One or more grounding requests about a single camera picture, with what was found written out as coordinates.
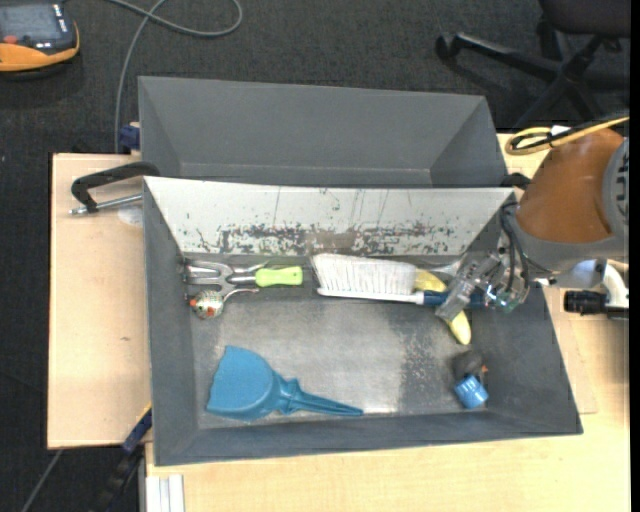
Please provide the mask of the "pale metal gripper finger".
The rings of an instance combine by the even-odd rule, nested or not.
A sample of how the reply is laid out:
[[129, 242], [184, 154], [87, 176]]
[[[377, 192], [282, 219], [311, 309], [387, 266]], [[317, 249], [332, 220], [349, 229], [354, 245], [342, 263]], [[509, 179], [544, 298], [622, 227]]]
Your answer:
[[501, 258], [495, 251], [470, 253], [461, 260], [448, 287], [483, 287], [501, 264]]
[[458, 314], [467, 309], [484, 307], [484, 294], [476, 285], [457, 282], [449, 287], [446, 299], [436, 307], [435, 314], [443, 320], [453, 321]]

